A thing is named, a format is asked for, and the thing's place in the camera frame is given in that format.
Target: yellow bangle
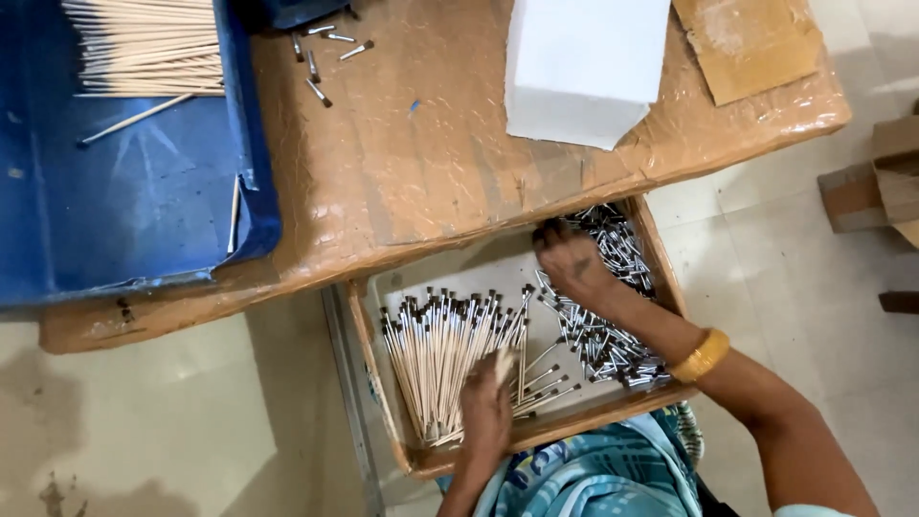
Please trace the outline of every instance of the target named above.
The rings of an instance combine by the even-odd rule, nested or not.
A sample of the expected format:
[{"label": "yellow bangle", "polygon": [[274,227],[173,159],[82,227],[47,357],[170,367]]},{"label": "yellow bangle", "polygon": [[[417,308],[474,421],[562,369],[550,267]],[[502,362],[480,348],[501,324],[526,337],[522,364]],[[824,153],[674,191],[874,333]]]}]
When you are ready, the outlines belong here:
[{"label": "yellow bangle", "polygon": [[685,361],[670,368],[670,374],[677,380],[694,383],[728,355],[731,349],[728,336],[716,328],[708,328],[707,331],[709,334],[702,344]]}]

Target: hand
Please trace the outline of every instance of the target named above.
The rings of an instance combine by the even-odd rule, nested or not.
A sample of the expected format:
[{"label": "hand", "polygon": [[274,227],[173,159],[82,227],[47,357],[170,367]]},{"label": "hand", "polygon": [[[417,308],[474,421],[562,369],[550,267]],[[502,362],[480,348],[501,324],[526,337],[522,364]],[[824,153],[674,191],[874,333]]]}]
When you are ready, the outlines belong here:
[{"label": "hand", "polygon": [[533,232],[533,249],[552,285],[581,307],[599,314],[604,298],[622,285],[600,259],[596,241],[573,232],[560,219],[549,219]]},{"label": "hand", "polygon": [[510,392],[498,385],[495,352],[475,363],[459,393],[464,438],[460,461],[469,474],[487,480],[504,459],[511,442]]}]

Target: desk drawer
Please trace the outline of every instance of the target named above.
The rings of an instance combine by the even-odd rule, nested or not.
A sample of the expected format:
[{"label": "desk drawer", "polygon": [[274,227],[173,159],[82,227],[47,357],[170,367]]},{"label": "desk drawer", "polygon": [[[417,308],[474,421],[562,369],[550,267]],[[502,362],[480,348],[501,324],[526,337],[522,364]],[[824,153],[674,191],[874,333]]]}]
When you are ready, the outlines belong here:
[{"label": "desk drawer", "polygon": [[[644,198],[627,198],[619,202],[618,207],[630,220],[641,244],[644,262],[652,272],[658,303],[684,315],[683,296]],[[506,296],[505,305],[516,310],[519,303],[512,300],[520,289],[527,283],[538,285],[537,267],[530,229],[518,229],[347,283],[348,305],[357,323],[370,381],[380,398],[393,453],[406,474],[419,479],[449,474],[457,458],[459,442],[431,447],[417,439],[380,332],[380,308],[388,306],[394,313],[405,295],[424,299],[425,288],[433,286],[436,290],[456,291],[459,297],[495,289]],[[559,337],[555,313],[535,302],[529,305],[529,358],[537,357]],[[615,382],[591,384],[583,379],[577,355],[565,348],[556,347],[540,364],[560,366],[553,379],[565,373],[569,375],[570,381],[562,389],[575,383],[581,384],[582,389],[554,400],[538,411],[535,418],[515,420],[511,438],[514,452],[662,408],[696,393],[693,386],[676,380],[632,388]]]}]

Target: plastic wrap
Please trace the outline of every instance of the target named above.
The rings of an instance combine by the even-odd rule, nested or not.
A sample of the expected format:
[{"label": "plastic wrap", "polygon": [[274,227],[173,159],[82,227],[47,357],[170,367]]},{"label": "plastic wrap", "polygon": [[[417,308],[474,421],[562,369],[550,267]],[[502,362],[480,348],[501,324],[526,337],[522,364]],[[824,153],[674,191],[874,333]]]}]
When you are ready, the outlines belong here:
[{"label": "plastic wrap", "polygon": [[[804,0],[788,0],[807,18]],[[354,278],[497,228],[702,176],[840,129],[851,117],[821,52],[817,73],[716,108],[672,14],[659,101],[616,150],[505,134],[501,104],[512,0],[371,3],[342,33],[376,47],[312,48],[325,109],[283,37],[253,39],[284,232],[269,258],[180,289],[49,309],[42,346],[91,350],[153,338],[268,297]]]}]

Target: bundle of wooden sticks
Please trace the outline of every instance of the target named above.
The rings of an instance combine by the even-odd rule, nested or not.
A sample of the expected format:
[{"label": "bundle of wooden sticks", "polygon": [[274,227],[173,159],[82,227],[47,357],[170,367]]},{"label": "bundle of wooden sticks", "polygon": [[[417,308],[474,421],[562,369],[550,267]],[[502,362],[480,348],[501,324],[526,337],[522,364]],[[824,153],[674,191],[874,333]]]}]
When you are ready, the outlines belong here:
[{"label": "bundle of wooden sticks", "polygon": [[388,309],[381,309],[382,335],[414,432],[422,442],[437,446],[462,438],[460,389],[475,363],[493,351],[519,354],[511,384],[515,418],[531,416],[535,408],[580,389],[580,385],[563,392],[553,388],[568,380],[565,375],[532,393],[533,385],[557,372],[558,365],[530,381],[520,381],[545,357],[542,354],[527,364],[528,304],[534,291],[532,285],[522,290],[516,312],[503,310],[503,296],[494,290],[485,298],[474,293],[459,300],[446,289],[437,296],[431,287],[423,306],[415,297],[406,296],[394,320]]},{"label": "bundle of wooden sticks", "polygon": [[223,95],[210,0],[62,0],[80,33],[81,97]]}]

